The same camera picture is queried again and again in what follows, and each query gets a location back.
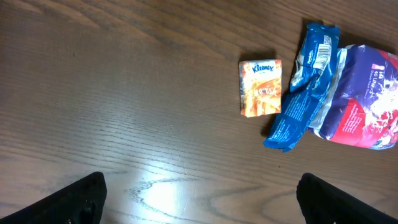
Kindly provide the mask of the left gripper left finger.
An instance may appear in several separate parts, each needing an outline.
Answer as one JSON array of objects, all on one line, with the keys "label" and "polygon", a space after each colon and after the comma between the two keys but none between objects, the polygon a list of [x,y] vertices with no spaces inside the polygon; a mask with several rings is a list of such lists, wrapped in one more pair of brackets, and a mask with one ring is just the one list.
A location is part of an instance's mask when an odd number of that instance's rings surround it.
[{"label": "left gripper left finger", "polygon": [[94,172],[1,219],[1,224],[100,224],[107,196],[101,172]]}]

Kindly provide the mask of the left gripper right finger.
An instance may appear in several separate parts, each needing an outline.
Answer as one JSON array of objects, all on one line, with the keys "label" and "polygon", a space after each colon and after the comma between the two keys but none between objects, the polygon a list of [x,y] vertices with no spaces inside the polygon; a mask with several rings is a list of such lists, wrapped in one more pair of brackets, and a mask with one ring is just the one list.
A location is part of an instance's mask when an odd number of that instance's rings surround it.
[{"label": "left gripper right finger", "polygon": [[397,224],[396,218],[311,173],[299,180],[296,196],[307,224]]}]

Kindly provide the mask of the blue Oreo cookie pack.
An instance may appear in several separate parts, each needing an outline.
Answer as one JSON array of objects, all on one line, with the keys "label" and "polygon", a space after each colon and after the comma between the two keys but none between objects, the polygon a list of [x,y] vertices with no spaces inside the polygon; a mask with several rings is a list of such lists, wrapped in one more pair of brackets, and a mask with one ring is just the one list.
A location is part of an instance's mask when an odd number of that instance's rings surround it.
[{"label": "blue Oreo cookie pack", "polygon": [[264,141],[265,147],[288,152],[300,141],[330,89],[339,40],[338,27],[316,22],[307,24],[289,92],[282,100],[282,112],[276,116]]}]

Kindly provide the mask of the pink purple liner pack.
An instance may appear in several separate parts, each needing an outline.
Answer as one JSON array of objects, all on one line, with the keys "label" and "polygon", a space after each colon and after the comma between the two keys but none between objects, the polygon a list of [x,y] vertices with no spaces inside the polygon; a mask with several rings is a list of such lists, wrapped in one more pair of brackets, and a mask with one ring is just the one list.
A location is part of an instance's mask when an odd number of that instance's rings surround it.
[{"label": "pink purple liner pack", "polygon": [[374,150],[397,143],[397,56],[368,45],[338,51],[322,107],[308,127],[322,139]]}]

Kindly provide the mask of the orange Kleenex tissue pack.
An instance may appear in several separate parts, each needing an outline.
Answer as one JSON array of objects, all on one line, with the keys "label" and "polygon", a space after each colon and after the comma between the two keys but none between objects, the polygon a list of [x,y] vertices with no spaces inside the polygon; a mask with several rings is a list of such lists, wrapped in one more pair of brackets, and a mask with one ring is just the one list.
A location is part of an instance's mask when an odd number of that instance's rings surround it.
[{"label": "orange Kleenex tissue pack", "polygon": [[282,61],[239,62],[241,114],[247,118],[281,112]]}]

